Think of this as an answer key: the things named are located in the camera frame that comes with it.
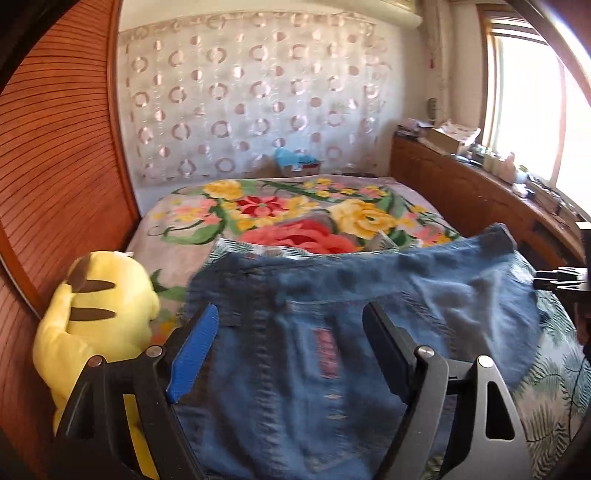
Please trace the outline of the blue denim jeans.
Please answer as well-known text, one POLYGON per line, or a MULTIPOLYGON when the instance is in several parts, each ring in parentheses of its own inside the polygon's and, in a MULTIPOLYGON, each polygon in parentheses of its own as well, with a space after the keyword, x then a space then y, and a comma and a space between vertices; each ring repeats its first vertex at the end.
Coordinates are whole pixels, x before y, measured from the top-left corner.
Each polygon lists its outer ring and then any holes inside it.
POLYGON ((377 302, 443 356, 491 356, 515 389, 540 336, 507 229, 401 253, 294 259, 228 253, 197 272, 184 313, 217 306, 211 361, 176 414, 215 479, 368 479, 405 412, 363 332, 377 302))

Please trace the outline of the palm leaf print blanket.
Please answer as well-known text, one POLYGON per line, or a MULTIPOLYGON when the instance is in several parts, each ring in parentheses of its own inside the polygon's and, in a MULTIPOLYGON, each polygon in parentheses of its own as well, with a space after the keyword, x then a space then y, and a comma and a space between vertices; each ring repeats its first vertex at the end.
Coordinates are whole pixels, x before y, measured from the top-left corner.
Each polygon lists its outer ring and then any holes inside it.
MULTIPOLYGON (((209 253, 204 267, 230 253, 249 258, 345 259, 374 258, 386 253, 400 253, 396 248, 369 253, 315 255, 294 247, 266 247, 229 239, 219 239, 209 253)), ((511 275, 518 286, 528 286, 534 269, 516 252, 511 275)), ((576 340, 575 328, 556 296, 536 291, 540 311, 540 336, 535 358, 519 385, 512 391, 522 420, 532 464, 532 479, 543 479, 582 426, 590 403, 590 366, 583 347, 576 340)))

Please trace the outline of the wooden sideboard cabinet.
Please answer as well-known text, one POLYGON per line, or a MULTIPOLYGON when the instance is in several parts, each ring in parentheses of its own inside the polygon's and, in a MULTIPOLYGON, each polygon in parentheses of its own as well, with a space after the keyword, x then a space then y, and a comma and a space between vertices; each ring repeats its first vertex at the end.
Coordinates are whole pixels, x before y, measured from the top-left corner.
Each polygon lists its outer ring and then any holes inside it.
POLYGON ((465 237, 503 223, 519 251, 539 269, 585 263, 580 237, 535 201, 522 199, 493 175, 394 135, 390 173, 417 191, 465 237))

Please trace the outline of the pink bottle on sill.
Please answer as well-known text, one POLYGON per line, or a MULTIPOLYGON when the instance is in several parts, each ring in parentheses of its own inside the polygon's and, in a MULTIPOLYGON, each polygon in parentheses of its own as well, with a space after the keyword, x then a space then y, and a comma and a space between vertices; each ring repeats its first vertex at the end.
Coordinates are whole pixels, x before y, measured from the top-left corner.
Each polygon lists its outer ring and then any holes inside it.
POLYGON ((516 176, 515 154, 511 152, 500 164, 499 178, 507 184, 512 185, 516 181, 516 176))

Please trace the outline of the yellow Pikachu plush toy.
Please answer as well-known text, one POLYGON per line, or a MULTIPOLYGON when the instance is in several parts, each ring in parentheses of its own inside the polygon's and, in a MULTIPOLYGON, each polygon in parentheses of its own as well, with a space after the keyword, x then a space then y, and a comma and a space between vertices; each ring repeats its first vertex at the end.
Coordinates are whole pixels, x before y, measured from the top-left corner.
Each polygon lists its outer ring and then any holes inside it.
POLYGON ((151 344, 160 301, 143 266, 117 251, 77 259, 37 328, 33 363, 49 387, 57 429, 87 360, 133 359, 151 344))

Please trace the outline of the cardboard box on cabinet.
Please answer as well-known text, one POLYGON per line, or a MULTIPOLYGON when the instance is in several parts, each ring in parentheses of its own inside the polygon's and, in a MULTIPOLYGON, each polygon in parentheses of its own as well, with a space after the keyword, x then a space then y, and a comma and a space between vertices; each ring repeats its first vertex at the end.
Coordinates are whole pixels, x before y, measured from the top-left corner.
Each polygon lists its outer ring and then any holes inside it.
POLYGON ((472 128, 447 120, 439 127, 431 128, 425 140, 448 154, 464 154, 480 135, 480 128, 472 128))

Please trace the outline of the floral pink bed cover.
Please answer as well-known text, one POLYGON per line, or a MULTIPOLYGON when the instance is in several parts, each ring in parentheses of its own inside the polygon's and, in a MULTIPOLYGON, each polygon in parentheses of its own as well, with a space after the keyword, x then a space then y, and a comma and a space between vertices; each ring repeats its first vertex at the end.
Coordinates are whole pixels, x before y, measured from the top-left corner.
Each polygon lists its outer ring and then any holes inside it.
POLYGON ((190 278, 222 243, 249 253, 345 254, 429 247, 460 236, 392 178, 315 175, 182 187, 145 214, 127 249, 160 299, 152 332, 163 343, 181 323, 190 278))

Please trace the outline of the wooden louvered wardrobe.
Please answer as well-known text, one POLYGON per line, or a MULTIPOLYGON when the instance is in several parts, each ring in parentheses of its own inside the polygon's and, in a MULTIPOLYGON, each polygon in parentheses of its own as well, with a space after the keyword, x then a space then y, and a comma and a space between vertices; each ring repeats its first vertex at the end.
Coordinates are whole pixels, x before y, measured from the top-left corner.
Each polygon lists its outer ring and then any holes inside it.
POLYGON ((1 474, 42 479, 53 403, 32 343, 70 264, 139 212, 115 102, 117 1, 1 5, 1 474))

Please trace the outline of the tied-back window drape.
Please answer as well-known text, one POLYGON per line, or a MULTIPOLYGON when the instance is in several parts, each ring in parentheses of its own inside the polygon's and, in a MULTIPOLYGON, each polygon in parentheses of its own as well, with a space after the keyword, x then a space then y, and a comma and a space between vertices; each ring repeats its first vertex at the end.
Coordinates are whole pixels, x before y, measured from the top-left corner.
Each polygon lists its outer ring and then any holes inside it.
POLYGON ((435 99, 435 123, 451 117, 451 85, 454 63, 454 28, 449 1, 423 1, 422 33, 426 42, 429 76, 428 98, 435 99))

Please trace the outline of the blue toy on headboard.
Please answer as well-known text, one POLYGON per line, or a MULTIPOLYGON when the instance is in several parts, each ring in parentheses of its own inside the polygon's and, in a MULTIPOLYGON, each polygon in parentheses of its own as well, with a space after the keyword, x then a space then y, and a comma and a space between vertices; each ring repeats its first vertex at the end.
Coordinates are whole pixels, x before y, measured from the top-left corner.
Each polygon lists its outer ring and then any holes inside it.
POLYGON ((321 163, 315 157, 284 148, 276 148, 273 159, 283 177, 317 175, 321 170, 321 163))

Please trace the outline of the sheer circle pattern curtain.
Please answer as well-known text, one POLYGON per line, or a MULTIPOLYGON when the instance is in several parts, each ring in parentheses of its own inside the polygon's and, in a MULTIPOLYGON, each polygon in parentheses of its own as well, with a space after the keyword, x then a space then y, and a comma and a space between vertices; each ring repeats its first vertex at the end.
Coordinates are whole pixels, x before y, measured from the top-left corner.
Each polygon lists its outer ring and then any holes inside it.
POLYGON ((121 130, 139 184, 263 176, 280 149, 324 172, 377 165, 391 67, 373 22, 193 15, 123 31, 118 48, 121 130))

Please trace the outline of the window with wooden frame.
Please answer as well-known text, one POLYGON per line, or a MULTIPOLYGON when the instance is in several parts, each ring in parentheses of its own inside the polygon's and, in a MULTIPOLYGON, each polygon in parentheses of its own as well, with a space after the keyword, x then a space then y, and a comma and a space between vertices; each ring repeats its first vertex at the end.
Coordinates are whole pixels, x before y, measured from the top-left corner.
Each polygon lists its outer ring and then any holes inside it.
POLYGON ((590 211, 590 104, 550 43, 509 6, 477 7, 486 49, 485 145, 590 211))

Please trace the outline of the white wall air conditioner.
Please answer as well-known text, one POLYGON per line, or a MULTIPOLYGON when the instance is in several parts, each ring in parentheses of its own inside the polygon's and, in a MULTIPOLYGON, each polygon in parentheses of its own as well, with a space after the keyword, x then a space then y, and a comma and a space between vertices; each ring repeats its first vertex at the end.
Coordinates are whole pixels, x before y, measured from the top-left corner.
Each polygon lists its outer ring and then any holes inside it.
POLYGON ((423 21, 415 1, 327 0, 322 4, 408 29, 418 28, 423 21))

